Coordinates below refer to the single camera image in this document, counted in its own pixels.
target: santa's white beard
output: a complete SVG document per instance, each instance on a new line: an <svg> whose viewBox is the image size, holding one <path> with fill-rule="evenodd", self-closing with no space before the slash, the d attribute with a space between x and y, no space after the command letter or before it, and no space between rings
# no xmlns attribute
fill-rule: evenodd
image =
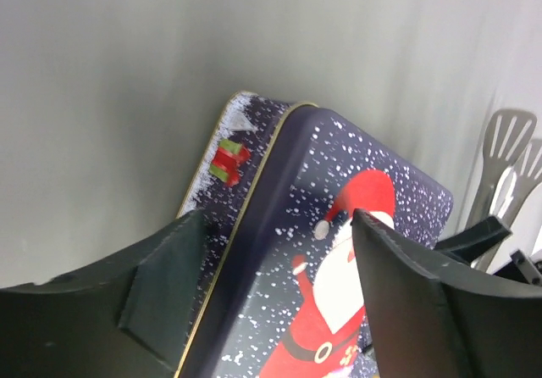
<svg viewBox="0 0 542 378"><path fill-rule="evenodd" d="M356 260L348 262L351 250L351 238L336 245L324 258L314 278L314 300L333 334L363 306Z"/></svg>

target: spatula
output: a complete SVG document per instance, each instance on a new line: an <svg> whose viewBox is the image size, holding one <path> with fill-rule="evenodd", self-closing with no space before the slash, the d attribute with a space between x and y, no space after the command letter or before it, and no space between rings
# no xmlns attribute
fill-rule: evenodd
<svg viewBox="0 0 542 378"><path fill-rule="evenodd" d="M523 154L512 166L512 171L516 181L512 183L511 190L508 191L509 194L497 214L502 223L508 227L512 226L531 192L542 183L542 139L532 139L528 143ZM525 247L517 248L530 255L535 243L536 241L526 240ZM482 255L475 265L475 269L486 271L500 246L497 244Z"/></svg>
<svg viewBox="0 0 542 378"><path fill-rule="evenodd" d="M536 126L536 115L522 109L504 108L491 116L485 130L482 177L468 215L470 228L489 215L495 189L504 171L516 163Z"/></svg>

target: santa claus illustration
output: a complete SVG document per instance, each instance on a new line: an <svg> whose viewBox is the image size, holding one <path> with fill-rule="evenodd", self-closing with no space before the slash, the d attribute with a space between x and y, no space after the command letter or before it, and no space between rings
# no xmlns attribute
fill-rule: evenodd
<svg viewBox="0 0 542 378"><path fill-rule="evenodd" d="M333 247L311 282L303 255L293 259L293 274L303 305L281 337L260 378L331 378L350 375L356 360L359 329L365 316L362 287L351 239L351 217L363 208L393 228L395 190L389 176L365 170L353 177L331 210L314 229L316 239L329 233L333 218L345 210L349 219L335 234Z"/></svg>

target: santa's belt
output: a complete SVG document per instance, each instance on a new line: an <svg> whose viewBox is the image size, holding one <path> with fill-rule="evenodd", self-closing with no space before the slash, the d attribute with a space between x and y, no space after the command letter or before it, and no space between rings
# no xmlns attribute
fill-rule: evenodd
<svg viewBox="0 0 542 378"><path fill-rule="evenodd" d="M295 359L308 362L316 362L318 364L325 361L331 354L336 353L339 349L344 347L352 338L357 337L359 331L356 330L350 334L342 342L333 345L331 342L325 342L320 346L318 350L309 350L296 343L294 337L291 335L290 329L287 329L282 336L282 343L285 346L286 351L292 355Z"/></svg>

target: christmas tin box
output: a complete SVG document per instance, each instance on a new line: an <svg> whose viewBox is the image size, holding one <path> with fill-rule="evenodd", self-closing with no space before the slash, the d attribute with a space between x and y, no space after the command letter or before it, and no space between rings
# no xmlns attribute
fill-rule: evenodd
<svg viewBox="0 0 542 378"><path fill-rule="evenodd" d="M182 378L373 378L350 217L432 247L452 196L330 109L239 92L180 209L212 225Z"/></svg>

